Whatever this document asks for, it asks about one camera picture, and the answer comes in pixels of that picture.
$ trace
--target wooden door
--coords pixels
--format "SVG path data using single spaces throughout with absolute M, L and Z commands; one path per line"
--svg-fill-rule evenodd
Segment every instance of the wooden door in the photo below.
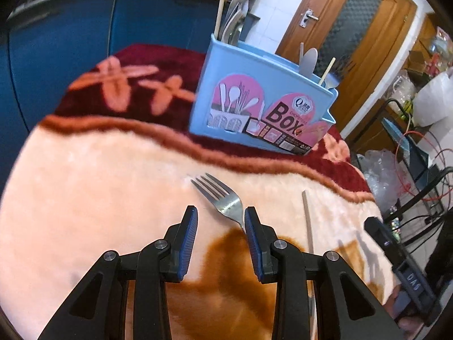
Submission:
M 307 9 L 318 21 L 300 26 Z M 353 70 L 338 87 L 331 113 L 342 130 L 374 91 L 395 58 L 415 16 L 412 0 L 302 0 L 277 49 L 298 63 L 300 43 L 316 47 L 315 73 L 325 70 L 332 57 L 351 57 Z

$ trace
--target blanket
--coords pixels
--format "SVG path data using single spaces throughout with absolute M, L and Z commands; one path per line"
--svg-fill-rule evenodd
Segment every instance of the blanket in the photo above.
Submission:
M 0 209 L 0 304 L 25 340 L 103 252 L 140 251 L 192 204 L 189 272 L 167 285 L 173 338 L 270 339 L 276 287 L 258 282 L 244 233 L 191 184 L 205 172 L 255 206 L 279 238 L 315 254 L 335 250 L 381 302 L 391 293 L 390 264 L 363 230 L 380 213 L 336 128 L 305 156 L 192 135 L 203 62 L 188 50 L 130 46 L 76 79 L 31 132 Z

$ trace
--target metal bolt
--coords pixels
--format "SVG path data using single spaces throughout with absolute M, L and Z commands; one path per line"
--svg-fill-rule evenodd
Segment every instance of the metal bolt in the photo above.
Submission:
M 330 261 L 338 261 L 338 259 L 340 258 L 340 256 L 338 255 L 337 252 L 334 252 L 334 251 L 328 251 L 327 254 L 326 254 L 326 257 L 327 259 L 329 259 Z
M 108 251 L 104 253 L 104 259 L 106 261 L 112 261 L 116 257 L 116 253 L 114 251 Z
M 273 246 L 277 249 L 285 249 L 288 246 L 288 243 L 284 240 L 279 239 L 273 242 Z
M 159 239 L 154 243 L 154 246 L 157 249 L 164 249 L 168 245 L 167 241 L 164 239 Z

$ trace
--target brand logo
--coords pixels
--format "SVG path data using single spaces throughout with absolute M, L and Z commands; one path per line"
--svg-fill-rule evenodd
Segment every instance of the brand logo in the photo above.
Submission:
M 313 110 L 313 103 L 305 96 L 295 97 L 293 99 L 293 109 L 300 115 L 307 115 Z

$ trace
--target utensil holder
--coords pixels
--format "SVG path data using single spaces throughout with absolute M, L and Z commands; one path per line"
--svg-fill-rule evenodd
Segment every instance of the utensil holder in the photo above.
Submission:
M 336 89 L 307 79 L 298 65 L 239 42 L 211 35 L 192 108 L 189 131 L 263 150 L 305 154 L 335 120 Z

